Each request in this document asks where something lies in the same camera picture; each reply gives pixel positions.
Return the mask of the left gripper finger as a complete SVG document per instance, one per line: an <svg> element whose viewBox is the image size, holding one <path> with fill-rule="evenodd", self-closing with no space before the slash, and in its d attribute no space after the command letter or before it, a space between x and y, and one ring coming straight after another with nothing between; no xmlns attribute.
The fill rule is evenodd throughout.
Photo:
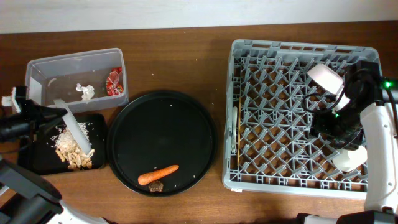
<svg viewBox="0 0 398 224"><path fill-rule="evenodd" d="M61 121L63 121L63 119L61 117L52 118L52 119L49 119L49 120L39 119L39 118L31 118L31 121L30 121L30 136L34 137L38 133L45 134Z"/></svg>
<svg viewBox="0 0 398 224"><path fill-rule="evenodd" d="M68 112L65 108L51 108L46 106L33 106L33 112L30 113L32 118L62 118Z"/></svg>

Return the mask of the wooden chopstick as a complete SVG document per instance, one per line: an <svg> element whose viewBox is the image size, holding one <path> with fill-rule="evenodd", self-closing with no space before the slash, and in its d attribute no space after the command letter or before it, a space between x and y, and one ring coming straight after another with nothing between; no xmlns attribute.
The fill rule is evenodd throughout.
<svg viewBox="0 0 398 224"><path fill-rule="evenodd" d="M240 140L241 140L241 134L240 134L240 127L241 127L241 97L239 97L238 100L238 142L237 142L237 166L239 168L240 164Z"/></svg>

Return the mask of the white plastic fork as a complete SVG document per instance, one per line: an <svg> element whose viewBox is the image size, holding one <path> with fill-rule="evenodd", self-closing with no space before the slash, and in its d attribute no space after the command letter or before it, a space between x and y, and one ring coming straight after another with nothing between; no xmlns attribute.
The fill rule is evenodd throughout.
<svg viewBox="0 0 398 224"><path fill-rule="evenodd" d="M237 153L237 139L236 139L236 131L237 131L237 121L238 121L238 108L236 106L233 107L232 112L232 141L231 141L231 153Z"/></svg>

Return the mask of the white tissue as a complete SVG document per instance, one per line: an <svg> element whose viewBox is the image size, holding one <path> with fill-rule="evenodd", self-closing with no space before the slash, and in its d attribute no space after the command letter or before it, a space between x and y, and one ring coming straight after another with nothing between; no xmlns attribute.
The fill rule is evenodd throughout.
<svg viewBox="0 0 398 224"><path fill-rule="evenodd" d="M92 99L95 94L95 89L91 86L81 86L79 83L76 84L76 91L82 92L81 100L86 101Z"/></svg>

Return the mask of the grey plate with rice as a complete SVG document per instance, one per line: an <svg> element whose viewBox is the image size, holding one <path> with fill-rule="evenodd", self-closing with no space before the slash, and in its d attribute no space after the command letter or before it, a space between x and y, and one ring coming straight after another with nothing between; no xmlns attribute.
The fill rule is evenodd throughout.
<svg viewBox="0 0 398 224"><path fill-rule="evenodd" d="M64 123L66 124L67 128L70 130L74 140L77 142L81 150L88 155L91 151L90 142L87 140L84 132L81 130L80 125L76 121L73 113L70 111L67 104L62 99L55 99L53 101L57 108L66 109L67 113L62 117Z"/></svg>

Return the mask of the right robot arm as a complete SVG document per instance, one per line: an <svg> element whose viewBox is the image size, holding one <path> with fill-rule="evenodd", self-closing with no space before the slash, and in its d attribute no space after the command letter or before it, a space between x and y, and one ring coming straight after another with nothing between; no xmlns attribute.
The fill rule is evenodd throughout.
<svg viewBox="0 0 398 224"><path fill-rule="evenodd" d="M368 192L364 211L327 218L300 213L303 224L397 223L397 108L369 105L360 113L368 153Z"/></svg>

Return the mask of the white cup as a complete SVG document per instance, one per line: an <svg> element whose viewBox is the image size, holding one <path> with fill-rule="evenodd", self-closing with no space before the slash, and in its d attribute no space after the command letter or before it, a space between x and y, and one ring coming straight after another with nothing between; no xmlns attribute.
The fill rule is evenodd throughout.
<svg viewBox="0 0 398 224"><path fill-rule="evenodd" d="M332 162L337 169L343 172L351 172L368 159L367 150L364 146L359 146L355 151L339 149L337 152L338 155L332 159Z"/></svg>

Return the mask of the orange carrot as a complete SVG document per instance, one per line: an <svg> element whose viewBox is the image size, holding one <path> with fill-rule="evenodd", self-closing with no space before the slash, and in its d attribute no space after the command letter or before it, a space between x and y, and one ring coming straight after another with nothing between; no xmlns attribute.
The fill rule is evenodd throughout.
<svg viewBox="0 0 398 224"><path fill-rule="evenodd" d="M142 174L138 177L138 183L140 185L148 185L151 182L154 182L156 180L159 180L165 176L168 176L172 173L174 173L175 171L177 171L179 168L179 165L172 165L172 166L168 166L166 168L160 169L160 170L155 170L153 172L149 172L146 174Z"/></svg>

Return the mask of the brown food scrap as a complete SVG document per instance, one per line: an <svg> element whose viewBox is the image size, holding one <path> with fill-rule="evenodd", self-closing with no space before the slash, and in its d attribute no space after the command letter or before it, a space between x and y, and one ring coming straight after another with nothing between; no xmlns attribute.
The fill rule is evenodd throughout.
<svg viewBox="0 0 398 224"><path fill-rule="evenodd" d="M153 181L149 184L149 190L151 193L162 192L164 189L164 184L158 180Z"/></svg>

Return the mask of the red snack wrapper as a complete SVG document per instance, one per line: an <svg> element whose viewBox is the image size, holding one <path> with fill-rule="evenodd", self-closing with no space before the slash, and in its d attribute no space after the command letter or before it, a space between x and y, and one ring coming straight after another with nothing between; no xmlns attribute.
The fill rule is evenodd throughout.
<svg viewBox="0 0 398 224"><path fill-rule="evenodd" d="M120 95L124 92L123 86L120 84L120 78L122 75L122 68L117 67L112 69L106 79L106 92L108 96Z"/></svg>

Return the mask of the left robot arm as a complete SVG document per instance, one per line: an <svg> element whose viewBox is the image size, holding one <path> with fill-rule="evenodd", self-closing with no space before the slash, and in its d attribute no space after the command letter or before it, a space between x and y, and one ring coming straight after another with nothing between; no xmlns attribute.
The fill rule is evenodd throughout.
<svg viewBox="0 0 398 224"><path fill-rule="evenodd" d="M33 106L1 120L1 142L27 139L43 125L56 123L70 113L65 108ZM43 177L1 159L1 184L15 191L1 205L1 223L108 223L75 210Z"/></svg>

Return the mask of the pink bowl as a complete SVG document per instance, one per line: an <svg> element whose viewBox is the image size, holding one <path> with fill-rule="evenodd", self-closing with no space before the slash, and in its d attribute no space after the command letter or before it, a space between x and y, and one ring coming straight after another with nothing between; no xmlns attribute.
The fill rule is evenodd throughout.
<svg viewBox="0 0 398 224"><path fill-rule="evenodd" d="M343 78L324 64L317 64L307 73L313 81L329 93L338 95L343 88Z"/></svg>

